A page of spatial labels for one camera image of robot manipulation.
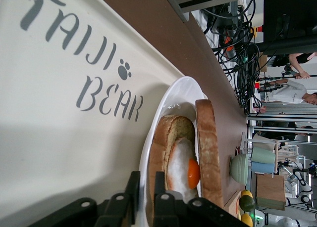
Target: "green bowl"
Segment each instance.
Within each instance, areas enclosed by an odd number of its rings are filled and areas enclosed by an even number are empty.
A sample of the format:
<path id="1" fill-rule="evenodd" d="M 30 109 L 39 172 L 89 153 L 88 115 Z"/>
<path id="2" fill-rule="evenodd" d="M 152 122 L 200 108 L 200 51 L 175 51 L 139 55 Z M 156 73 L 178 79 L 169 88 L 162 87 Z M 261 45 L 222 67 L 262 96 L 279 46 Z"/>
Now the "green bowl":
<path id="1" fill-rule="evenodd" d="M 247 154 L 234 156 L 230 161 L 230 175 L 232 178 L 244 186 L 248 181 L 248 157 Z"/>

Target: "lemon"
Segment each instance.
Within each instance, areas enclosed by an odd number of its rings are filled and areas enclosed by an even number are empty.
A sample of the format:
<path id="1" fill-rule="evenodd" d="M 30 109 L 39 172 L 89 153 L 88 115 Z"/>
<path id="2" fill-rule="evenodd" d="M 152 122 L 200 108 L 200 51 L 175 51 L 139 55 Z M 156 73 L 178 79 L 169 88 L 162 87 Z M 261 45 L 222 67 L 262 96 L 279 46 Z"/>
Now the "lemon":
<path id="1" fill-rule="evenodd" d="M 249 190 L 243 190 L 241 192 L 241 196 L 244 196 L 244 195 L 248 195 L 248 196 L 253 198 L 252 193 Z"/>
<path id="2" fill-rule="evenodd" d="M 252 218 L 251 218 L 251 216 L 249 216 L 247 213 L 244 213 L 244 214 L 241 216 L 241 221 L 242 221 L 243 223 L 245 223 L 247 226 L 253 227 Z"/>

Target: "toast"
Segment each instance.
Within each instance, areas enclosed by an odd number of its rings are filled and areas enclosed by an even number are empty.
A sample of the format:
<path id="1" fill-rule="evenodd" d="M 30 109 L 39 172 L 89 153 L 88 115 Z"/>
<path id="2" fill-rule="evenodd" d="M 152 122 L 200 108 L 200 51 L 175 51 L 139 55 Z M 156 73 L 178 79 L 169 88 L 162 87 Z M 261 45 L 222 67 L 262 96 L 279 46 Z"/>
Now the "toast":
<path id="1" fill-rule="evenodd" d="M 223 208 L 217 133 L 210 100 L 196 101 L 196 119 L 202 197 Z"/>
<path id="2" fill-rule="evenodd" d="M 187 138 L 195 147 L 195 128 L 186 117 L 163 116 L 156 128 L 149 158 L 149 185 L 151 200 L 154 200 L 156 172 L 165 173 L 165 188 L 172 189 L 167 178 L 168 162 L 174 143 L 181 137 Z"/>

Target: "cup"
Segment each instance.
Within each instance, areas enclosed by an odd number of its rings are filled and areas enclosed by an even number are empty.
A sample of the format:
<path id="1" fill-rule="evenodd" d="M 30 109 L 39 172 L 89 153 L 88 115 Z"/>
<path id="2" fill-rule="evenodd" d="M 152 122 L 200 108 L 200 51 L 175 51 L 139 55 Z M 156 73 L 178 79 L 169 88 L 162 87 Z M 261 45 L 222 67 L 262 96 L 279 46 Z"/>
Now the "cup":
<path id="1" fill-rule="evenodd" d="M 274 164 L 263 164 L 258 162 L 251 163 L 251 170 L 259 173 L 274 173 Z"/>
<path id="2" fill-rule="evenodd" d="M 263 164 L 274 164 L 275 154 L 266 149 L 253 147 L 251 161 Z"/>

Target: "egg white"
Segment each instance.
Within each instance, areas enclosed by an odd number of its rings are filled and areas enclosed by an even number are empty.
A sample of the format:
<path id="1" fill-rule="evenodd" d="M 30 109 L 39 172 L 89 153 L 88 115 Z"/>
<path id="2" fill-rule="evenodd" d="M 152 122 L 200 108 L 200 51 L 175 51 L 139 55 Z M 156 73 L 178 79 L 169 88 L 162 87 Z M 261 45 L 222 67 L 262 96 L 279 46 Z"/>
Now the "egg white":
<path id="1" fill-rule="evenodd" d="M 185 203 L 197 196 L 197 189 L 190 189 L 188 185 L 188 163 L 191 158 L 196 160 L 193 144 L 187 138 L 179 138 L 171 150 L 167 178 L 171 190 L 181 193 Z"/>

